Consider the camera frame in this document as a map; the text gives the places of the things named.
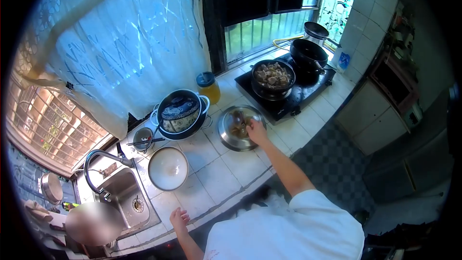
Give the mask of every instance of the white t-shirt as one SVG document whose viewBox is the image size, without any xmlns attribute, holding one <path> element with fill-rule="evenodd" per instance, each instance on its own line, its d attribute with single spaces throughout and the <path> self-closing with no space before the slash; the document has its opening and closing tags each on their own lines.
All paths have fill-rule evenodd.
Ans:
<svg viewBox="0 0 462 260">
<path fill-rule="evenodd" d="M 303 191 L 289 205 L 284 203 L 217 222 L 208 235 L 204 260 L 361 258 L 361 224 L 323 193 Z"/>
</svg>

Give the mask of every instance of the person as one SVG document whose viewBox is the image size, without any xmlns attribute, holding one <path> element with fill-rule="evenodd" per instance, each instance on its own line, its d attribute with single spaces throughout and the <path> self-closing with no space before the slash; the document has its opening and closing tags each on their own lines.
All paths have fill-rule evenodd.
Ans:
<svg viewBox="0 0 462 260">
<path fill-rule="evenodd" d="M 360 259 L 361 224 L 316 190 L 305 173 L 271 143 L 261 122 L 252 119 L 246 129 L 267 154 L 292 200 L 283 201 L 286 206 L 255 205 L 234 219 L 217 222 L 205 253 L 188 234 L 187 211 L 177 208 L 170 222 L 188 260 Z"/>
</svg>

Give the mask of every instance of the chopsticks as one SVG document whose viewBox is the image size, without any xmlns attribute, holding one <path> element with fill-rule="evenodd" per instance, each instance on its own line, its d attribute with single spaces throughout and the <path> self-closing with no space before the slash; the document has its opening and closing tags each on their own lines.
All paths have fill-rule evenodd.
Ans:
<svg viewBox="0 0 462 260">
<path fill-rule="evenodd" d="M 152 140 L 149 140 L 149 141 L 141 141 L 141 142 L 135 142 L 135 143 L 128 143 L 127 146 L 133 146 L 133 145 L 136 145 L 136 144 L 143 144 L 143 143 L 154 143 L 154 142 L 161 142 L 161 141 L 165 141 L 164 138 L 162 137 L 159 137 L 159 138 L 154 138 Z"/>
</svg>

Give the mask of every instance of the white cabinet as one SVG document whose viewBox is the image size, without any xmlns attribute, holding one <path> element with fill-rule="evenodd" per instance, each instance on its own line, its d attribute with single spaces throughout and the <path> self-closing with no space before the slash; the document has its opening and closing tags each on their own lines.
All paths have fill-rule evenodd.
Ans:
<svg viewBox="0 0 462 260">
<path fill-rule="evenodd" d="M 378 117 L 366 129 L 354 137 L 354 141 L 365 155 L 388 145 L 406 132 L 401 117 L 392 107 Z"/>
<path fill-rule="evenodd" d="M 337 117 L 339 123 L 354 137 L 382 115 L 390 104 L 373 83 L 366 81 Z"/>
<path fill-rule="evenodd" d="M 366 155 L 407 131 L 401 117 L 369 80 L 340 112 L 337 121 Z"/>
</svg>

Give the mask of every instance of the black cooktop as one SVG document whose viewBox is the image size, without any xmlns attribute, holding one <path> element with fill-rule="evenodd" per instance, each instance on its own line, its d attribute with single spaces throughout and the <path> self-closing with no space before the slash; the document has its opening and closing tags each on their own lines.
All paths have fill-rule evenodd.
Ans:
<svg viewBox="0 0 462 260">
<path fill-rule="evenodd" d="M 272 124 L 278 124 L 283 122 L 282 119 L 284 118 L 290 118 L 299 114 L 301 109 L 313 101 L 316 96 L 320 95 L 327 86 L 332 85 L 332 78 L 335 74 L 335 71 L 332 69 L 326 69 L 324 75 L 300 72 L 300 67 L 294 63 L 290 53 L 286 53 L 275 60 L 288 63 L 295 72 L 295 84 L 287 94 L 279 95 L 278 97 L 266 94 L 258 95 L 257 92 L 260 89 L 252 88 L 251 71 L 235 78 L 237 87 L 242 94 Z"/>
</svg>

